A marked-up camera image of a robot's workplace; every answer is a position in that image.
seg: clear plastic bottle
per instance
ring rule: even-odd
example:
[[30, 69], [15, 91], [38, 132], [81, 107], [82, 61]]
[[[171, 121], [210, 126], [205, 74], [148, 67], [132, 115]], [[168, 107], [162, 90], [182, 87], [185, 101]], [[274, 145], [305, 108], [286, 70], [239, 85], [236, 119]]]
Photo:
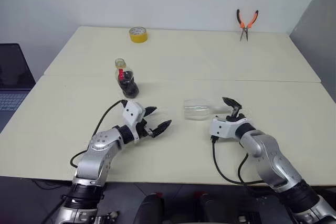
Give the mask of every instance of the clear plastic bottle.
[[190, 99], [184, 101], [184, 118], [188, 120], [202, 121], [214, 114], [230, 114], [229, 106], [212, 106], [205, 99]]
[[135, 98], [139, 89], [134, 82], [133, 70], [126, 66], [123, 59], [118, 58], [115, 61], [115, 71], [116, 80], [122, 89], [122, 92], [127, 98]]

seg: yellow tape roll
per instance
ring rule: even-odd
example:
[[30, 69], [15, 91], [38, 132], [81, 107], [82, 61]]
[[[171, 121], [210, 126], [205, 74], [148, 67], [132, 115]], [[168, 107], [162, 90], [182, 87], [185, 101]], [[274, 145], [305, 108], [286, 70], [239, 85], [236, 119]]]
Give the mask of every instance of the yellow tape roll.
[[143, 27], [133, 27], [130, 29], [131, 40], [134, 43], [143, 43], [147, 40], [147, 31]]

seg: wire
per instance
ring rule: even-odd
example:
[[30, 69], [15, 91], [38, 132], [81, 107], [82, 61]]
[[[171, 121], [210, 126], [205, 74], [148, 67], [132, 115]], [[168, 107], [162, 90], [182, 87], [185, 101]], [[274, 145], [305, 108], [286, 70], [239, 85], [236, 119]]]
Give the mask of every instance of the wire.
[[48, 188], [45, 188], [45, 187], [39, 185], [38, 182], [35, 181], [34, 179], [32, 179], [32, 182], [33, 182], [38, 188], [40, 188], [40, 189], [42, 189], [42, 190], [55, 190], [55, 189], [57, 189], [57, 188], [64, 187], [64, 185], [60, 185], [60, 186], [56, 186], [56, 187], [48, 187]]
[[179, 192], [181, 191], [182, 187], [183, 187], [183, 184], [179, 187], [179, 189], [177, 190], [177, 192], [176, 192], [176, 194], [174, 195], [174, 197], [173, 197], [172, 200], [174, 200], [174, 199], [177, 197], [177, 195], [178, 195]]
[[[97, 131], [98, 131], [98, 129], [99, 129], [99, 127], [100, 127], [102, 121], [104, 120], [105, 116], [107, 115], [107, 113], [109, 113], [109, 111], [110, 111], [111, 109], [113, 109], [115, 106], [117, 106], [119, 103], [122, 103], [122, 105], [125, 107], [125, 106], [126, 106], [126, 103], [127, 103], [127, 100], [119, 100], [118, 102], [116, 102], [115, 104], [113, 104], [111, 107], [109, 107], [109, 108], [105, 111], [105, 113], [103, 114], [103, 116], [102, 116], [101, 119], [99, 120], [99, 122], [98, 122], [98, 124], [97, 124], [97, 126], [96, 126], [96, 128], [95, 128], [95, 130], [94, 130], [94, 132], [93, 132], [93, 134], [92, 134], [92, 136], [96, 135], [96, 133], [97, 133]], [[73, 157], [71, 158], [71, 160], [70, 160], [70, 165], [71, 165], [72, 167], [74, 167], [74, 168], [78, 168], [78, 165], [75, 165], [75, 164], [74, 164], [74, 159], [75, 159], [76, 157], [78, 157], [79, 155], [85, 153], [86, 151], [87, 151], [87, 149], [86, 149], [85, 151], [81, 151], [81, 152], [77, 153], [75, 156], [73, 156]]]
[[50, 211], [50, 213], [43, 219], [43, 221], [41, 222], [41, 224], [45, 224], [47, 223], [47, 221], [53, 216], [53, 214], [58, 210], [58, 208], [60, 208], [62, 206], [62, 204], [65, 201], [65, 197], [62, 197], [62, 199], [60, 200], [60, 202]]
[[133, 183], [133, 185], [135, 185], [137, 189], [139, 189], [139, 191], [141, 191], [144, 194], [144, 196], [147, 196], [147, 194], [145, 194], [145, 192], [136, 183]]
[[87, 150], [85, 150], [85, 151], [81, 151], [81, 152], [77, 153], [75, 156], [73, 156], [73, 157], [70, 159], [70, 165], [71, 165], [72, 167], [74, 167], [74, 168], [78, 168], [78, 165], [75, 165], [75, 164], [74, 164], [74, 159], [75, 159], [76, 157], [78, 157], [79, 155], [85, 153], [86, 151], [87, 151]]
[[221, 170], [219, 169], [218, 167], [218, 164], [217, 164], [217, 160], [216, 160], [216, 152], [215, 152], [215, 142], [214, 140], [212, 140], [212, 156], [213, 156], [213, 159], [214, 159], [214, 163], [215, 163], [215, 166], [216, 166], [216, 169], [218, 171], [218, 173], [228, 182], [231, 182], [233, 184], [236, 184], [236, 185], [254, 185], [254, 184], [260, 184], [260, 183], [264, 183], [263, 180], [256, 180], [256, 181], [250, 181], [250, 182], [238, 182], [238, 181], [234, 181], [232, 179], [229, 179], [228, 177], [226, 177], [222, 172]]
[[44, 184], [48, 185], [48, 186], [55, 186], [55, 183], [50, 183], [50, 182], [44, 182]]
[[295, 217], [293, 216], [293, 214], [292, 214], [291, 210], [289, 209], [289, 207], [287, 207], [287, 206], [285, 206], [285, 205], [284, 205], [284, 207], [285, 207], [285, 209], [286, 209], [286, 211], [287, 211], [287, 214], [288, 214], [290, 220], [293, 222], [293, 224], [297, 224], [298, 222], [297, 222], [297, 220], [295, 219]]
[[242, 166], [244, 165], [245, 161], [247, 160], [248, 158], [248, 153], [246, 153], [244, 159], [242, 160], [242, 162], [240, 163], [239, 167], [238, 167], [238, 178], [240, 180], [240, 182], [244, 183], [243, 179], [241, 178], [241, 174], [240, 174], [240, 171], [242, 169]]

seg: dark liquid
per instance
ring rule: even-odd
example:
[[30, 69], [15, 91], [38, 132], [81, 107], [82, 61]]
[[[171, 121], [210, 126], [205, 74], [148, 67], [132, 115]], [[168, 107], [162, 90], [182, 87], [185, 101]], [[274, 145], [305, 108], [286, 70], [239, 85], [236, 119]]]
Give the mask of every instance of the dark liquid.
[[127, 98], [135, 98], [139, 93], [139, 89], [134, 82], [133, 73], [125, 71], [123, 74], [124, 77], [122, 80], [118, 78], [118, 84]]

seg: red label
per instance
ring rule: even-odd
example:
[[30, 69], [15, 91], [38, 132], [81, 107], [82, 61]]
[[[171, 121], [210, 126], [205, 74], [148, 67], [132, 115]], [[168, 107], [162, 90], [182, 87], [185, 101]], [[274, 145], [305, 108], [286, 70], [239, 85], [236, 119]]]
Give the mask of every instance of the red label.
[[123, 80], [124, 79], [124, 72], [122, 71], [122, 69], [119, 69], [119, 80]]

